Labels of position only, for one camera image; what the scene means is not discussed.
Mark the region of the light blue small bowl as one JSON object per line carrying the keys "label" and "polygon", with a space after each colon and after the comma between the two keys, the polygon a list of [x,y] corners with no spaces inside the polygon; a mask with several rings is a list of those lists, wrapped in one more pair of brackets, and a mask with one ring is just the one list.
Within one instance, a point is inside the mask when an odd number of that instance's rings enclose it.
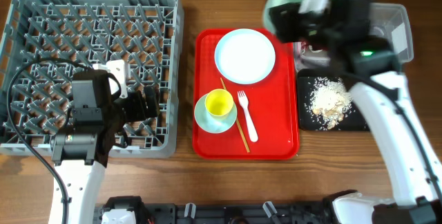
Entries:
{"label": "light blue small bowl", "polygon": [[207,94],[203,95],[196,103],[194,108],[194,118],[197,125],[208,133],[218,134],[229,130],[236,122],[238,110],[233,105],[232,110],[223,120],[213,118],[205,107]]}

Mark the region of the rice and food scraps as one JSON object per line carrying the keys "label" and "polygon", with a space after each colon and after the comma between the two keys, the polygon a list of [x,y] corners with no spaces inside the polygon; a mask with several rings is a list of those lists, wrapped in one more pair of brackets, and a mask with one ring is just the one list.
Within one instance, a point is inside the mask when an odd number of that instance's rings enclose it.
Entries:
{"label": "rice and food scraps", "polygon": [[304,103],[307,115],[316,129],[328,131],[339,125],[352,110],[352,96],[345,88],[343,80],[335,77],[312,77],[310,92]]}

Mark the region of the yellow plastic cup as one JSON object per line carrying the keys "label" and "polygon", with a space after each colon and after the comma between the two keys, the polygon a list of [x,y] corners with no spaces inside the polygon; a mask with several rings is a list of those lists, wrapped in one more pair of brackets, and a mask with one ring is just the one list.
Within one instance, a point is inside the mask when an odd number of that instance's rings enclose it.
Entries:
{"label": "yellow plastic cup", "polygon": [[209,115],[217,120],[225,119],[233,109],[233,104],[232,95],[222,88],[210,91],[204,101]]}

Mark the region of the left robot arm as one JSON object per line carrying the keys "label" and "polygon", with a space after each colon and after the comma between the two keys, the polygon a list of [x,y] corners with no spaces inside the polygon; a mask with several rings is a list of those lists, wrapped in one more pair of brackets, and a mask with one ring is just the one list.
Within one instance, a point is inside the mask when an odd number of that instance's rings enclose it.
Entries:
{"label": "left robot arm", "polygon": [[116,133],[129,122],[160,113],[154,87],[122,97],[120,88],[111,92],[109,82],[115,79],[94,69],[73,76],[73,107],[51,140],[51,160],[61,182],[54,185],[50,223],[92,223]]}

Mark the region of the red sauce packet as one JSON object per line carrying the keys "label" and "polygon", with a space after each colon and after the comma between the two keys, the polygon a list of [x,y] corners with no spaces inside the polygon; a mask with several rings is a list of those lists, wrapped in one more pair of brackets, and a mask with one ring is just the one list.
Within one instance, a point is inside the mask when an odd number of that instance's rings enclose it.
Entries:
{"label": "red sauce packet", "polygon": [[294,44],[294,53],[296,57],[302,57],[306,51],[306,43],[303,41]]}

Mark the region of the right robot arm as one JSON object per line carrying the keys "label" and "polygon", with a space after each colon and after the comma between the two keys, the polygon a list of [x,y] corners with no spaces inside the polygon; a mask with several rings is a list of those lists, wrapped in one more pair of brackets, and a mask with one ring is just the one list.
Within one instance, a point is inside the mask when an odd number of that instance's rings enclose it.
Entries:
{"label": "right robot arm", "polygon": [[324,49],[321,68],[347,77],[386,164],[392,199],[341,192],[325,200],[330,223],[440,223],[441,161],[414,110],[407,78],[388,40],[370,32],[374,0],[267,0],[265,28],[283,43]]}

